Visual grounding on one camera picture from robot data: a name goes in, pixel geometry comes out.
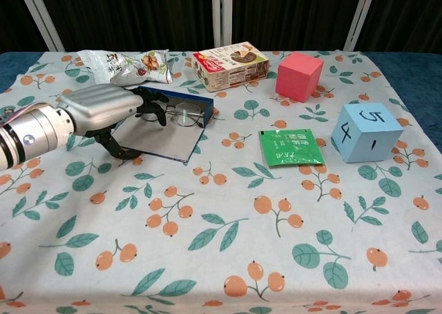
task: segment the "crumpled snack bag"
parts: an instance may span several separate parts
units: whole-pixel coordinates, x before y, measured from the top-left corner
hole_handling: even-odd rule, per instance
[[[127,86],[145,81],[172,83],[166,52],[151,50],[138,55],[125,55],[107,50],[81,50],[78,55],[94,73],[96,84]]]

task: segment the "blue cube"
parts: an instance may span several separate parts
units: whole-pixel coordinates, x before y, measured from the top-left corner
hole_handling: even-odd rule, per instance
[[[348,104],[331,137],[345,162],[367,162],[387,159],[402,132],[383,104]]]

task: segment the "white pole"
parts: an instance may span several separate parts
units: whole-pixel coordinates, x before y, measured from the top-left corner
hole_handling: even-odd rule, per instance
[[[356,11],[354,12],[352,25],[347,35],[347,40],[345,41],[344,50],[354,50],[371,3],[372,0],[359,0]]]
[[[222,0],[222,45],[232,44],[233,0]]]
[[[221,46],[221,0],[212,0],[213,43]]]
[[[43,0],[24,0],[51,52],[64,52],[63,44]]]

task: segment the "food box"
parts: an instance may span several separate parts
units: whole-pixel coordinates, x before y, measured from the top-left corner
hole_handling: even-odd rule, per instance
[[[194,52],[192,68],[210,92],[265,78],[269,58],[249,42]]]

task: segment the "eyeglasses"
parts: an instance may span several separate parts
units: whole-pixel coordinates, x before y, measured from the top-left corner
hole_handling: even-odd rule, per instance
[[[181,102],[176,106],[167,105],[164,102],[157,103],[166,114],[173,116],[173,120],[179,126],[194,126],[198,125],[200,128],[204,126],[200,122],[201,118],[204,118],[204,112],[201,108],[195,104],[189,104],[186,102]],[[142,119],[149,122],[155,122],[158,120],[155,114],[142,114]]]

